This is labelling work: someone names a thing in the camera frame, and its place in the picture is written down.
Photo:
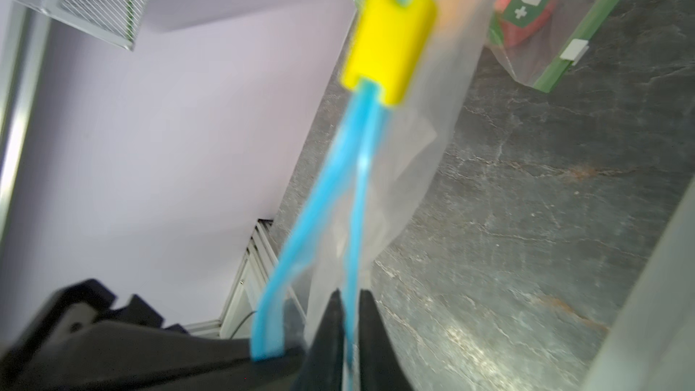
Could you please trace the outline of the green printed zip-top bag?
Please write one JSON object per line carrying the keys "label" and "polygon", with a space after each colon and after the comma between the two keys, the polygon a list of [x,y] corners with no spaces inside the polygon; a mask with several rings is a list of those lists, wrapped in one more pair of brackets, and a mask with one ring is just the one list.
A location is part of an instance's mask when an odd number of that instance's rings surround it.
{"label": "green printed zip-top bag", "polygon": [[618,0],[358,0],[342,84],[381,101],[464,90],[483,49],[517,83],[550,92]]}

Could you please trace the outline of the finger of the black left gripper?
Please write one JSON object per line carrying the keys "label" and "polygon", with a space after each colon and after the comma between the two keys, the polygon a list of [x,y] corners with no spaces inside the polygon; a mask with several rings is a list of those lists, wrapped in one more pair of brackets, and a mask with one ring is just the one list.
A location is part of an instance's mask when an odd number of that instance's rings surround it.
{"label": "finger of the black left gripper", "polygon": [[4,390],[288,390],[305,353],[254,362],[248,340],[189,334],[95,279],[55,291],[1,358]]}

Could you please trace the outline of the clear bag with blue zipper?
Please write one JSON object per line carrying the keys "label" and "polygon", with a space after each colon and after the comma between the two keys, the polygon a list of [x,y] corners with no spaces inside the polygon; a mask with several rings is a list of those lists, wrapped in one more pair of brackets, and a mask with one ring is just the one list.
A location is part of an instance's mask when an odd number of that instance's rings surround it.
{"label": "clear bag with blue zipper", "polygon": [[333,291],[357,343],[358,295],[422,202],[462,109],[496,0],[355,0],[338,81],[349,103],[253,321],[255,360],[312,342]]}

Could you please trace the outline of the pink peach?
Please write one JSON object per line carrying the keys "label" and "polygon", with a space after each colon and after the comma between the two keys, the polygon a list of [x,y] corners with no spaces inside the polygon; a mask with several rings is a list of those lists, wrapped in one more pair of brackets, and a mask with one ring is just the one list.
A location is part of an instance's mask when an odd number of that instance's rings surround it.
{"label": "pink peach", "polygon": [[548,23],[556,6],[557,0],[496,0],[488,44],[520,45]]}

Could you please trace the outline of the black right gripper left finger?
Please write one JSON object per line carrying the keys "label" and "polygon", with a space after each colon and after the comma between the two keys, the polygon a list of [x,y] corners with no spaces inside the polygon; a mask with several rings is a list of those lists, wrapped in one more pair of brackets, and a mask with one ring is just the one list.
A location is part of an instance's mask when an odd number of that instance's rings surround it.
{"label": "black right gripper left finger", "polygon": [[315,338],[291,390],[340,391],[343,386],[345,312],[340,290],[329,298]]}

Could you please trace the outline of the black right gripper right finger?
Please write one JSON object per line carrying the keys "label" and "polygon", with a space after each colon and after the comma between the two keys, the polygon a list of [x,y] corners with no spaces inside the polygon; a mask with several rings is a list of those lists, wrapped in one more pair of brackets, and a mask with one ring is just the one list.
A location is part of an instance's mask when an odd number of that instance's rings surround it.
{"label": "black right gripper right finger", "polygon": [[359,295],[359,383],[362,391],[413,391],[371,291]]}

